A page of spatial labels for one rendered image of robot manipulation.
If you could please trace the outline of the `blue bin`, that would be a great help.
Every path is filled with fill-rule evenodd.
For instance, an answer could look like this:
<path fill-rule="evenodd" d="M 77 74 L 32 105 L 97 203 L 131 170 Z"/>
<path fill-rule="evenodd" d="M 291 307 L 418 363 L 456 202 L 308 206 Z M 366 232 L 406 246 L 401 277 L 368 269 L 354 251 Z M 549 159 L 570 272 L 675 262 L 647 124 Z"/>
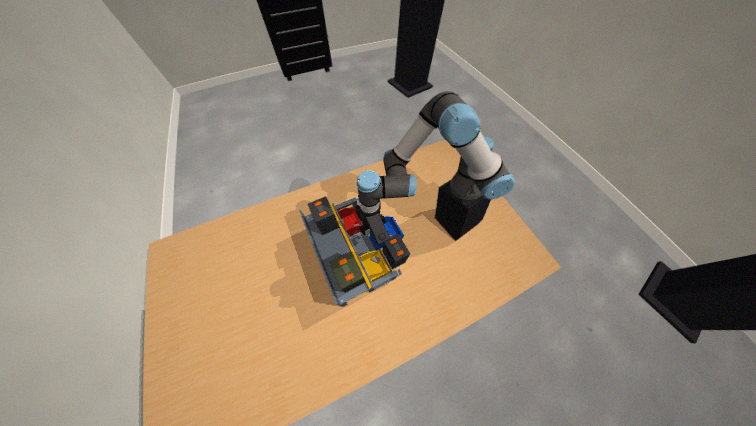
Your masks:
<path fill-rule="evenodd" d="M 394 236 L 394 235 L 396 235 L 396 234 L 399 234 L 399 236 L 400 236 L 400 237 L 401 237 L 401 239 L 402 239 L 402 238 L 404 237 L 404 234 L 402 233 L 401 229 L 399 228 L 399 226 L 398 226 L 398 224 L 396 223 L 396 221 L 395 221 L 395 219 L 393 218 L 393 216 L 384 216 L 384 217 L 385 217 L 385 224 L 384 224 L 384 226 L 385 226 L 385 228 L 386 228 L 386 230 L 387 230 L 388 234 L 389 234 L 389 235 L 392 235 L 392 236 Z M 380 245 L 378 245 L 378 244 L 376 243 L 376 241 L 375 241 L 375 239 L 374 239 L 374 237 L 373 237 L 373 235 L 372 235 L 371 231 L 370 231 L 370 237 L 369 237 L 369 238 L 370 238 L 370 240 L 371 240 L 371 242 L 372 242 L 372 244 L 373 244 L 373 246 L 374 246 L 375 250 L 378 250 L 378 249 L 380 249 L 380 248 L 382 248 L 382 247 L 383 247 L 383 243 L 382 243 L 382 244 L 380 244 Z"/>

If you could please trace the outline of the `red open bin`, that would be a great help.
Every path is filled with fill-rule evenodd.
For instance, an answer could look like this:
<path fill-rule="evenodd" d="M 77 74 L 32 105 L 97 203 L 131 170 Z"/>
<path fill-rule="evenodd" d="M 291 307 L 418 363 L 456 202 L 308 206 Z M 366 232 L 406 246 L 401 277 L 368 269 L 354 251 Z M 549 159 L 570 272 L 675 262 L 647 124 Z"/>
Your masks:
<path fill-rule="evenodd" d="M 360 227 L 362 226 L 362 223 L 356 214 L 355 208 L 344 208 L 344 209 L 339 210 L 338 213 L 341 219 L 343 219 L 345 228 L 349 236 L 352 236 L 361 231 Z M 354 226 L 354 224 L 359 224 L 359 223 L 360 223 L 359 226 Z"/>

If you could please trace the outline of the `yellow open bin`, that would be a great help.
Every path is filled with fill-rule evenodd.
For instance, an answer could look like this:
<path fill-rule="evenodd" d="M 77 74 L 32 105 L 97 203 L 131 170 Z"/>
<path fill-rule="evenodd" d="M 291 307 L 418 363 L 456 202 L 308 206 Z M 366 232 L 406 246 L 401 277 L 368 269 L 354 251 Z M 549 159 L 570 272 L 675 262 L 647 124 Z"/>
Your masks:
<path fill-rule="evenodd" d="M 379 263 L 372 261 L 373 256 L 380 258 Z M 391 272 L 379 250 L 368 252 L 360 256 L 360 259 L 372 282 Z"/>

